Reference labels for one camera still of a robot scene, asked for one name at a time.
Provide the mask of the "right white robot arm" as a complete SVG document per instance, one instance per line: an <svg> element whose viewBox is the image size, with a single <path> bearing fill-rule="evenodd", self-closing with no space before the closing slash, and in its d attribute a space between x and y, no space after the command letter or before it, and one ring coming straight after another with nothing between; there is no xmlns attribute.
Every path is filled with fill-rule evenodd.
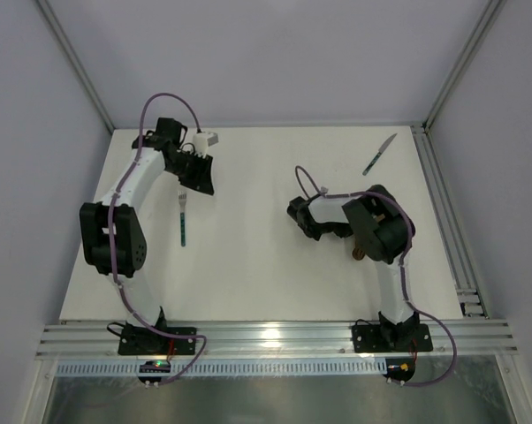
<svg viewBox="0 0 532 424"><path fill-rule="evenodd" d="M368 258L376 265L380 310L376 322L359 319L352 326L355 352L432 348L428 327L421 323L407 295L404 264L415 227L383 186L373 185L357 194L296 197L286 212L310 239L319 240L329 233L354 238L355 260Z"/></svg>

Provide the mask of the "fork with green handle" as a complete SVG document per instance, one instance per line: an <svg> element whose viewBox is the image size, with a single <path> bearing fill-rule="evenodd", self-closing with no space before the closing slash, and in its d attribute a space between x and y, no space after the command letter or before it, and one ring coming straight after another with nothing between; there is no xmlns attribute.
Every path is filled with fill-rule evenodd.
<svg viewBox="0 0 532 424"><path fill-rule="evenodd" d="M186 246L186 201L187 192L179 190L179 221L180 221L180 244L182 247Z"/></svg>

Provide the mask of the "brown cloth napkin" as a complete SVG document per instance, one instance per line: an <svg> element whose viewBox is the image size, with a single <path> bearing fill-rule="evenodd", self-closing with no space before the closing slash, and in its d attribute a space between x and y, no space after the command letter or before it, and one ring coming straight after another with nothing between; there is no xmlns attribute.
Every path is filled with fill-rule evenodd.
<svg viewBox="0 0 532 424"><path fill-rule="evenodd" d="M362 246L358 243L358 241L354 242L353 250L352 250L352 257L356 261L362 261L364 257L366 256L366 253Z"/></svg>

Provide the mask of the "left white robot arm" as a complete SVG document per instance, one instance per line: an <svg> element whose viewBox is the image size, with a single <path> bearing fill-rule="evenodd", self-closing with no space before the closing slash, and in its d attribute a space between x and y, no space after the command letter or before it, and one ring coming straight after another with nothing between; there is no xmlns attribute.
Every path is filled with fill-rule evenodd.
<svg viewBox="0 0 532 424"><path fill-rule="evenodd" d="M138 211L156 180L165 172L187 189L213 195L213 158L208 150L217 144L214 132L197 130L185 141L187 128L173 118L161 117L156 129L139 135L119 180L97 202L80 208L80 232L85 261L108 277L127 312L119 333L121 355L165 354L171 340L180 351L193 352L194 333L169 331L162 306L148 287L143 267L148 242Z"/></svg>

